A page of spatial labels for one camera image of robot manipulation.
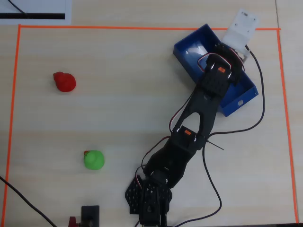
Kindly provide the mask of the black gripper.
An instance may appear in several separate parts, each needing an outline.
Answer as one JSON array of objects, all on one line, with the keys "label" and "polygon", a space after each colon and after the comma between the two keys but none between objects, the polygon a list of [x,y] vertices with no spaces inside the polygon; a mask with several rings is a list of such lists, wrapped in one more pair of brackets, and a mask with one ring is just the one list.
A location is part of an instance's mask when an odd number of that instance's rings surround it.
[{"label": "black gripper", "polygon": [[222,56],[230,64],[231,78],[234,85],[237,85],[241,79],[244,64],[242,58],[229,46],[218,43],[214,47],[214,52]]}]

